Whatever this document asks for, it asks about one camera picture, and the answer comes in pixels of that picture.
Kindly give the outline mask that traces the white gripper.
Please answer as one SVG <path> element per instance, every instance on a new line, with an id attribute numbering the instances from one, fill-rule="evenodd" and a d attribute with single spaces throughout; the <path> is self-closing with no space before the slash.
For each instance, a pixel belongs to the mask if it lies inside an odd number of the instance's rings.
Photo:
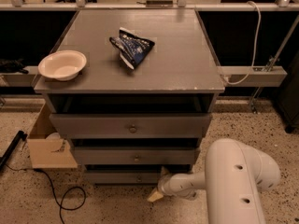
<path id="1" fill-rule="evenodd" d="M 158 189 L 154 189 L 149 195 L 147 201 L 154 203 L 163 198 L 163 196 L 178 195 L 181 191 L 179 174 L 172 175 L 166 167 L 161 168 L 161 178 L 158 182 Z"/>

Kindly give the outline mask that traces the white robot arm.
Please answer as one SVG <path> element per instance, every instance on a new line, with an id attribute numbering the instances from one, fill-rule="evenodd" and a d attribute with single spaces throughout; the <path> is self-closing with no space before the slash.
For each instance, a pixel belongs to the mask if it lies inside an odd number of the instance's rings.
<path id="1" fill-rule="evenodd" d="M 223 138 L 208 147 L 203 172 L 172 175 L 163 168 L 148 200 L 153 203 L 164 196 L 193 200 L 203 189 L 208 224 L 266 224 L 259 193 L 274 189 L 279 181 L 280 170 L 272 157 Z"/>

